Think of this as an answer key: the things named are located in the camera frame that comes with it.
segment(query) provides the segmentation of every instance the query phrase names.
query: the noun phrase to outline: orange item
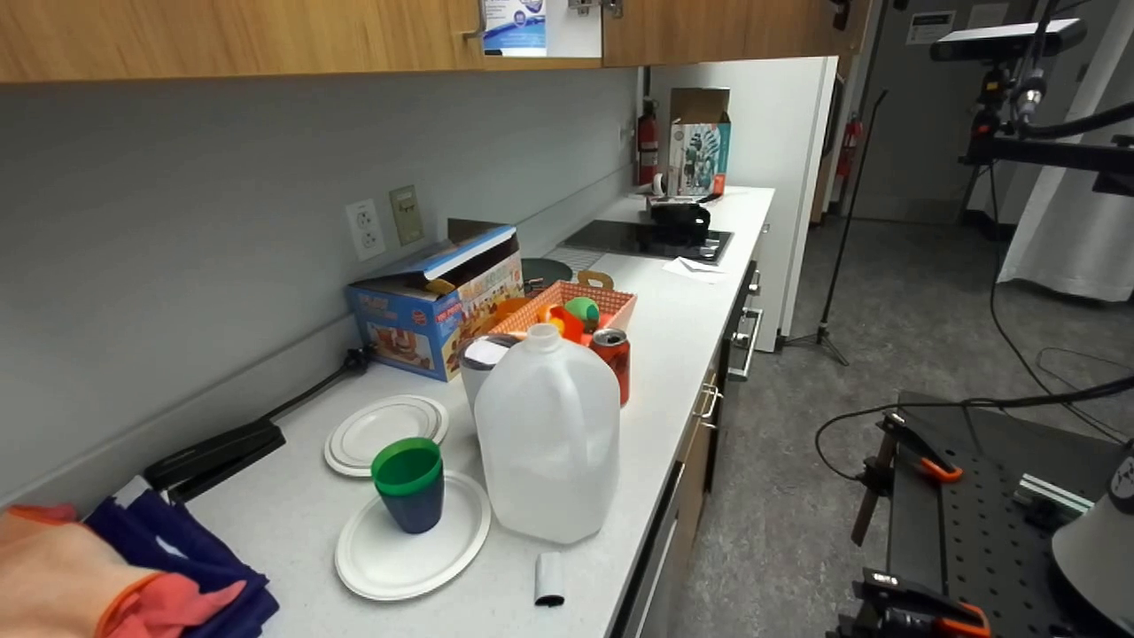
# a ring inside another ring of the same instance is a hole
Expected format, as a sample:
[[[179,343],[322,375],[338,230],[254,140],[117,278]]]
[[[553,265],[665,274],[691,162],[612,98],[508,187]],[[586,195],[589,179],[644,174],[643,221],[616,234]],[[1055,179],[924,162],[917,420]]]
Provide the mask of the orange item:
[[[578,319],[578,317],[572,317],[565,305],[546,310],[546,317],[551,317],[546,324],[553,324],[553,326],[559,330],[559,337],[565,337],[565,339],[583,343],[586,326],[583,326],[583,319]]]
[[[962,603],[962,608],[971,610],[980,617],[980,624],[942,617],[942,621],[936,621],[936,629],[950,638],[993,638],[993,624],[990,624],[984,610],[975,603]]]
[[[131,566],[59,507],[0,511],[3,638],[174,638],[240,588],[202,596],[180,575]]]
[[[963,467],[942,467],[938,462],[934,456],[917,456],[917,473],[929,475],[934,481],[938,487],[952,487],[963,479]]]
[[[600,335],[602,330],[625,330],[635,317],[635,295],[606,291],[606,287],[586,287],[586,285],[553,285],[543,295],[534,295],[525,310],[519,310],[509,319],[492,326],[492,335],[528,337],[534,324],[543,324],[558,305],[569,305],[572,298],[595,298],[600,305]]]

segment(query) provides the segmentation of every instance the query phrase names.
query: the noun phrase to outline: electric stove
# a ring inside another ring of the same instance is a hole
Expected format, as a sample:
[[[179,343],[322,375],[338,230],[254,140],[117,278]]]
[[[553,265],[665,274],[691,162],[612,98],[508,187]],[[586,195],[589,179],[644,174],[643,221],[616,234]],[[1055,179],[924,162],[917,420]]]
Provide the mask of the electric stove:
[[[726,230],[702,230],[702,237],[680,237],[675,234],[675,227],[661,230],[652,222],[593,221],[589,227],[572,234],[569,244],[616,257],[721,264],[729,237],[734,234]]]

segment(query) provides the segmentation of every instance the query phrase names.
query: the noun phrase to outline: milk jug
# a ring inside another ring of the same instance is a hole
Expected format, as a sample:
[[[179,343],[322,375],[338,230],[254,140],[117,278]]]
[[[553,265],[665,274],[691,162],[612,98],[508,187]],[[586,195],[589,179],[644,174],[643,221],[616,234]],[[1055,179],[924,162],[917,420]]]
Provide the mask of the milk jug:
[[[509,532],[574,547],[602,527],[616,479],[619,393],[609,367],[532,326],[474,397],[486,487]]]

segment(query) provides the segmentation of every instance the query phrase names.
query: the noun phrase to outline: cabinet door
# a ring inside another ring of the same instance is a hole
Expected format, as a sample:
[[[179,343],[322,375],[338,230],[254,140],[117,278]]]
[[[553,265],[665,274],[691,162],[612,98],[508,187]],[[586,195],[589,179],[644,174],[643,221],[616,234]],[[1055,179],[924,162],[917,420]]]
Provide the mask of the cabinet door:
[[[0,83],[452,70],[479,0],[17,0]]]
[[[707,513],[707,481],[710,481],[710,443],[713,443],[713,422],[695,422],[691,427],[691,439],[683,448],[683,481],[680,481],[680,527],[678,527],[678,565],[680,565],[680,577],[695,557],[697,547],[697,527],[702,527],[702,513]]]
[[[606,64],[695,64],[846,53],[831,0],[625,0],[606,17]]]

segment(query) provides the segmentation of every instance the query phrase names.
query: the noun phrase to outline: wooden cabinet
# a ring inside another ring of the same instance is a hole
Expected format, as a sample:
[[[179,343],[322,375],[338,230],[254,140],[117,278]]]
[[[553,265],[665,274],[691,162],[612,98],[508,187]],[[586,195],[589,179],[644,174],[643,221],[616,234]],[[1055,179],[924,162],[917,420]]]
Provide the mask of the wooden cabinet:
[[[850,5],[850,24],[836,31],[831,0],[625,0],[619,17],[606,17],[602,61],[619,68],[831,57],[846,53],[861,15],[864,0]]]
[[[0,83],[440,70],[479,57],[474,0],[0,5]]]
[[[697,527],[710,500],[713,439],[716,439],[716,361],[702,384],[702,401],[688,420],[683,443],[665,479],[661,513],[635,566],[632,596],[612,624],[612,638],[670,638],[675,612],[697,547]]]
[[[15,0],[0,5],[0,83],[638,68],[845,48],[826,0],[625,0],[602,15],[595,57],[486,57],[479,28],[479,0]]]

